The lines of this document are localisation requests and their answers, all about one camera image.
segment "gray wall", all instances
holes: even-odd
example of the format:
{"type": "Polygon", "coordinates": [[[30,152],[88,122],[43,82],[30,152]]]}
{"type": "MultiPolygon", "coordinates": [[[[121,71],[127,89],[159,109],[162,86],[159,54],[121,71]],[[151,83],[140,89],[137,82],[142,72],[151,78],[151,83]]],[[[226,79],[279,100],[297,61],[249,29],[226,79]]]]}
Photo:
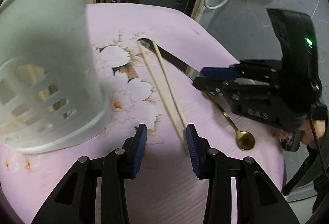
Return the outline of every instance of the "gray wall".
{"type": "Polygon", "coordinates": [[[203,13],[200,24],[238,60],[280,59],[281,48],[266,8],[305,12],[314,22],[319,48],[323,100],[329,104],[329,3],[327,0],[229,0],[220,9],[203,13]]]}

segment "pink tablecloth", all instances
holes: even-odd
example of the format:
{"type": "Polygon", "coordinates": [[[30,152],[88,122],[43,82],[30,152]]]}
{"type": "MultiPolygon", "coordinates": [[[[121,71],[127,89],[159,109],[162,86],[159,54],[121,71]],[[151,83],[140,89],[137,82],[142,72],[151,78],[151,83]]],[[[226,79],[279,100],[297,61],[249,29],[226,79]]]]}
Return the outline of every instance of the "pink tablecloth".
{"type": "MultiPolygon", "coordinates": [[[[87,17],[96,69],[101,80],[114,91],[111,122],[105,131],[86,143],[55,152],[23,155],[0,145],[4,194],[23,221],[31,223],[52,189],[80,156],[90,159],[105,156],[134,135],[134,126],[145,123],[148,141],[140,173],[135,180],[125,181],[130,223],[202,223],[208,181],[198,180],[193,173],[190,158],[162,106],[136,40],[153,39],[197,70],[204,66],[227,67],[237,61],[198,23],[172,9],[97,4],[87,6],[87,17]],[[121,68],[113,75],[111,67],[118,66],[121,68]]],[[[158,74],[156,57],[148,53],[148,58],[158,74]]],[[[169,63],[166,67],[185,117],[195,124],[199,135],[230,157],[254,157],[281,189],[284,159],[268,127],[230,114],[238,128],[252,132],[256,139],[253,150],[242,152],[235,144],[233,129],[213,104],[191,86],[189,78],[169,63]]],[[[225,99],[220,101],[229,111],[225,99]]],[[[236,223],[234,195],[232,206],[232,223],[236,223]]]]}

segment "wooden chopstick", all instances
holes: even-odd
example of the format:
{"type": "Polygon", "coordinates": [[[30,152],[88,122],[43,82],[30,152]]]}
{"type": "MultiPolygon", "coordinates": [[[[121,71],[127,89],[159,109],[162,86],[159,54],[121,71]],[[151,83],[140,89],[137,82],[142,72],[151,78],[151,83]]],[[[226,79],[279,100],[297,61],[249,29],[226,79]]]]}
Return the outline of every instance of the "wooden chopstick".
{"type": "Polygon", "coordinates": [[[177,98],[175,96],[174,90],[172,88],[172,84],[171,84],[170,79],[169,79],[169,75],[168,75],[167,70],[166,70],[166,67],[165,67],[165,64],[163,63],[162,55],[161,55],[161,53],[159,51],[159,48],[158,48],[157,44],[154,41],[152,41],[152,43],[153,43],[155,52],[156,52],[156,54],[158,56],[158,59],[159,59],[160,66],[162,68],[164,77],[166,78],[166,82],[167,82],[167,85],[168,85],[168,88],[169,88],[169,91],[170,91],[170,95],[171,95],[171,97],[172,97],[172,99],[174,101],[174,104],[175,104],[176,110],[178,112],[178,115],[179,115],[179,117],[180,117],[180,119],[181,119],[181,121],[182,121],[182,123],[184,125],[184,129],[186,129],[188,123],[187,123],[187,121],[185,119],[185,116],[184,116],[184,114],[182,112],[182,109],[181,109],[181,107],[179,105],[179,102],[178,102],[178,100],[177,100],[177,98]]]}
{"type": "Polygon", "coordinates": [[[167,113],[169,114],[169,117],[170,117],[170,120],[171,120],[172,124],[174,125],[175,131],[177,132],[178,137],[179,137],[180,141],[182,142],[184,148],[186,148],[186,146],[185,146],[186,143],[185,143],[184,133],[183,133],[182,129],[179,128],[177,122],[175,121],[174,112],[171,110],[171,108],[169,107],[169,105],[168,105],[166,99],[164,98],[164,96],[163,96],[163,94],[162,94],[162,91],[161,91],[161,89],[160,89],[160,86],[159,86],[158,80],[157,80],[157,78],[155,77],[155,75],[153,74],[153,71],[152,71],[152,69],[151,69],[151,67],[150,67],[150,64],[149,64],[149,62],[148,62],[148,60],[147,60],[147,58],[146,58],[146,56],[145,56],[145,52],[144,52],[144,49],[143,49],[142,44],[141,44],[139,41],[137,41],[137,44],[138,44],[138,47],[139,47],[140,52],[142,53],[142,56],[143,56],[143,59],[144,59],[145,65],[146,65],[146,67],[147,67],[147,69],[148,69],[148,71],[149,71],[149,73],[150,73],[150,75],[151,75],[151,77],[152,77],[152,79],[153,79],[153,82],[154,82],[154,84],[155,84],[155,87],[157,88],[157,91],[158,91],[159,96],[160,96],[160,98],[161,98],[161,100],[162,100],[162,103],[163,103],[163,105],[164,105],[164,107],[165,107],[167,113]]]}

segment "white plastic basket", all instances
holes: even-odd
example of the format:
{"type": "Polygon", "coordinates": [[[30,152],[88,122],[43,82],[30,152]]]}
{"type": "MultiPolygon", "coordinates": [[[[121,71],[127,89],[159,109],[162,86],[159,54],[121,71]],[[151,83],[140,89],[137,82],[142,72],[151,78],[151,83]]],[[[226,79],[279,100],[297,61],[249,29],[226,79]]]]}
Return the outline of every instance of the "white plastic basket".
{"type": "Polygon", "coordinates": [[[0,140],[22,153],[77,145],[108,124],[88,38],[86,0],[0,7],[0,140]]]}

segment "gold spoon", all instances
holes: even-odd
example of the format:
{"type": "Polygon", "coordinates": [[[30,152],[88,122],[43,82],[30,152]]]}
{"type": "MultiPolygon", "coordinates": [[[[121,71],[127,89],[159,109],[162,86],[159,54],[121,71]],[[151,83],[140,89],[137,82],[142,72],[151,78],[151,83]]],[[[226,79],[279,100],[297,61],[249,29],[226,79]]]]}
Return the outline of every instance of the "gold spoon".
{"type": "Polygon", "coordinates": [[[239,129],[236,127],[236,125],[234,124],[232,119],[225,112],[225,110],[220,106],[220,104],[215,100],[213,95],[210,94],[207,91],[205,93],[210,98],[210,100],[217,106],[217,108],[222,112],[222,114],[226,118],[227,122],[234,129],[234,131],[236,133],[236,144],[237,144],[237,146],[243,151],[251,150],[255,146],[254,136],[248,131],[239,131],[239,129]]]}

